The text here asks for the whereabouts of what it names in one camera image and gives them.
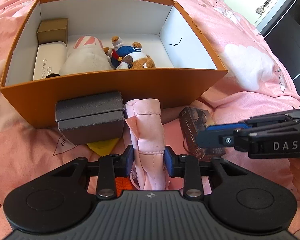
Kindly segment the dark illustrated card deck box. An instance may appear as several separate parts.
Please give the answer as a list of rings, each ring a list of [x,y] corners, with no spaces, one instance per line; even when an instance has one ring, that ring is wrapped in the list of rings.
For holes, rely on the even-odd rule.
[[[184,137],[183,147],[189,155],[200,161],[225,155],[224,148],[200,148],[196,144],[198,133],[214,124],[207,110],[187,106],[179,113],[179,123]]]

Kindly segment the yellow tape measure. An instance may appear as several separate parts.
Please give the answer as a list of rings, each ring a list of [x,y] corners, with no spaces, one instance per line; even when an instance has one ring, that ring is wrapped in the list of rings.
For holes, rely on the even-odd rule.
[[[87,143],[87,146],[99,156],[104,157],[106,155],[111,154],[118,141],[119,138],[98,142],[90,142]]]

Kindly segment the orange crochet carrot ball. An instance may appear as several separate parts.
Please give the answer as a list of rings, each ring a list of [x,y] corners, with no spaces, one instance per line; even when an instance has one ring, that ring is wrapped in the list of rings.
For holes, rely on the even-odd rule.
[[[136,190],[129,177],[116,177],[115,184],[117,196],[120,196],[124,190]]]

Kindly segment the pink quilted wallet pouch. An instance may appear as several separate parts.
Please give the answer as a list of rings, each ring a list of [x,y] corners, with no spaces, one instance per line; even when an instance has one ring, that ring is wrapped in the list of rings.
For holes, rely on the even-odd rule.
[[[164,167],[165,138],[157,99],[135,99],[125,104],[126,145],[132,144],[134,164],[130,180],[138,190],[161,191],[168,187]]]

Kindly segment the dark grey gift box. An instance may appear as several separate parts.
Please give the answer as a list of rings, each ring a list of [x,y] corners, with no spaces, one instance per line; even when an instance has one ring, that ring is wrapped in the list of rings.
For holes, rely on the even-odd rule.
[[[74,145],[120,138],[125,123],[120,92],[94,94],[56,103],[59,131]]]

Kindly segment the penguin and dog plush keychain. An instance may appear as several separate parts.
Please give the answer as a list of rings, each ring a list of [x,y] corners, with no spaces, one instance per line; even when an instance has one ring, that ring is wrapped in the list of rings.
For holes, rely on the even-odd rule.
[[[113,36],[111,42],[113,46],[104,47],[103,50],[115,69],[155,68],[154,61],[142,52],[142,45],[139,42],[127,44],[119,36]]]

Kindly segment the white pink striped plush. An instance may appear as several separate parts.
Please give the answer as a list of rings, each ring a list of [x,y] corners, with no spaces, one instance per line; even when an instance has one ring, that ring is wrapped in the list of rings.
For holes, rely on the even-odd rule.
[[[94,36],[82,36],[68,53],[59,72],[51,73],[47,78],[105,70],[113,70],[113,68],[103,50],[102,42]]]

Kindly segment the long white silver box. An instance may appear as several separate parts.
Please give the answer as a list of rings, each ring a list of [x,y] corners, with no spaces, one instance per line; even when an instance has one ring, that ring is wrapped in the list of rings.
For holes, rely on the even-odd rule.
[[[66,61],[67,47],[64,42],[51,42],[38,46],[34,64],[33,80],[45,79],[50,74],[59,74]]]

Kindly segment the small gold cardboard box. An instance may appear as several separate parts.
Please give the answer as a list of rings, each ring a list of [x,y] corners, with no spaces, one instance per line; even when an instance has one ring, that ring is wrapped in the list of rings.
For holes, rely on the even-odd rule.
[[[38,44],[64,42],[68,44],[68,19],[55,18],[44,20],[37,29]]]

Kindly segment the pink patterned bed duvet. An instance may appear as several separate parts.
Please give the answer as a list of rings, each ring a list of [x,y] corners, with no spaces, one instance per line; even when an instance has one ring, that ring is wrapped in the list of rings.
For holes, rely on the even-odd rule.
[[[228,73],[193,102],[217,124],[300,108],[285,66],[259,31],[222,0],[175,0],[213,45]],[[0,0],[0,80],[12,43],[35,0]],[[77,157],[98,155],[74,146],[57,129],[32,128],[0,93],[0,239],[12,229],[3,212],[16,187]]]

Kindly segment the black wardrobe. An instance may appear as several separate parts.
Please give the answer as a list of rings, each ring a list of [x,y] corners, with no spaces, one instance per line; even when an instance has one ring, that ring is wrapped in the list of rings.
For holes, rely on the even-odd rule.
[[[274,55],[287,69],[300,95],[300,0],[295,0],[266,35]]]

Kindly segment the orange cardboard storage box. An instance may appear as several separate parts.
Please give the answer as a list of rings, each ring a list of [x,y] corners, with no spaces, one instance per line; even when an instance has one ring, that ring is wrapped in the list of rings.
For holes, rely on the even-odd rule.
[[[68,19],[69,43],[113,35],[140,42],[154,69],[107,70],[33,80],[43,20]],[[55,125],[58,101],[119,91],[125,101],[155,98],[169,108],[192,103],[226,74],[226,68],[194,20],[173,0],[36,0],[9,52],[0,92],[33,127]]]

